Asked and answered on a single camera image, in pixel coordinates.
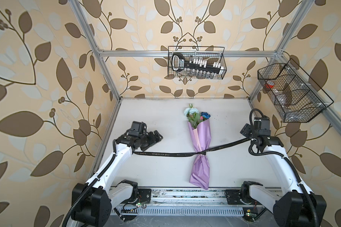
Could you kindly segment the pink fake rose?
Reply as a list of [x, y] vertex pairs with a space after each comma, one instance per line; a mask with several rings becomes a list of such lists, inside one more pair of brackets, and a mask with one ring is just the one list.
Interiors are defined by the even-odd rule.
[[189, 115], [189, 116], [187, 117], [188, 122], [190, 123], [190, 125], [191, 125], [191, 127], [192, 127], [193, 129], [196, 129], [197, 126], [198, 126], [201, 122], [204, 121], [204, 120], [201, 120], [200, 117], [201, 117], [201, 114], [192, 114], [192, 115]]

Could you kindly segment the pale green fake flower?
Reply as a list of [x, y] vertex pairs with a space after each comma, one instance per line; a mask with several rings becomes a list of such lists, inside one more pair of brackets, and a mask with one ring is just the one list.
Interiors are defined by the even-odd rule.
[[193, 104], [189, 104], [189, 106], [183, 111], [183, 114], [188, 117], [189, 115], [200, 113], [200, 111], [193, 106]]

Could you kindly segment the pink purple wrapping paper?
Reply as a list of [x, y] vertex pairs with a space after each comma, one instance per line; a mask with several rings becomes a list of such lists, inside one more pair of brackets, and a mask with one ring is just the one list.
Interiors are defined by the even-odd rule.
[[196, 129], [188, 123], [188, 128], [194, 150], [196, 151], [196, 158], [193, 162], [189, 182], [204, 190], [208, 190], [210, 165], [206, 155], [201, 154], [201, 152], [207, 150], [211, 144], [210, 119], [199, 123]]

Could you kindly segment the blue fake rose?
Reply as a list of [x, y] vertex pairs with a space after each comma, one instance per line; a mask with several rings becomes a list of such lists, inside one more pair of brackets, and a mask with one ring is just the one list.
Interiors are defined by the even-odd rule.
[[208, 114], [207, 112], [201, 112], [201, 116], [204, 120], [209, 119], [211, 117], [211, 115]]

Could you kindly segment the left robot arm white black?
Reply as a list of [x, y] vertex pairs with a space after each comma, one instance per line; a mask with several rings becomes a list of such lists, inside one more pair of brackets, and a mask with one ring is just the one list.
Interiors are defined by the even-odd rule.
[[78, 183], [72, 191], [72, 206], [63, 219], [66, 227], [69, 220], [85, 226], [103, 227], [111, 212], [123, 201], [137, 198], [138, 184], [124, 180], [115, 189], [111, 185], [120, 167], [140, 149], [146, 151], [160, 142], [163, 136], [158, 131], [147, 131], [143, 122], [133, 122], [130, 129], [114, 139], [110, 148], [112, 155], [85, 184]]

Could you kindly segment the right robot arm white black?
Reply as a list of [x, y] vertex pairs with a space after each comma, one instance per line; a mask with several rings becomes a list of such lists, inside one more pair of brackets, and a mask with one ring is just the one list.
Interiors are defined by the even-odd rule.
[[271, 135], [269, 118], [250, 115], [249, 121], [241, 131], [251, 139], [248, 152], [268, 160], [282, 194], [272, 193], [261, 183], [244, 181], [240, 200], [245, 204], [259, 202], [273, 214], [280, 227], [319, 227], [327, 207], [325, 199], [305, 184], [281, 140]]

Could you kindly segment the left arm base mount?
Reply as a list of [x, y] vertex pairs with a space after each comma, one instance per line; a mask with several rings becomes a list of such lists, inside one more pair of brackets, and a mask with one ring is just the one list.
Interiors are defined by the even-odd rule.
[[130, 188], [121, 190], [120, 198], [124, 198], [120, 204], [148, 204], [151, 201], [152, 190], [150, 188], [140, 188], [133, 192]]

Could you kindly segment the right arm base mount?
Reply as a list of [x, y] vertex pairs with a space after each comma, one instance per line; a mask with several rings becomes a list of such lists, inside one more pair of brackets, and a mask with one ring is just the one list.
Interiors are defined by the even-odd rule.
[[240, 189], [227, 189], [224, 191], [224, 195], [226, 197], [228, 205], [248, 205], [248, 206], [261, 205], [258, 201], [254, 199], [242, 200]]

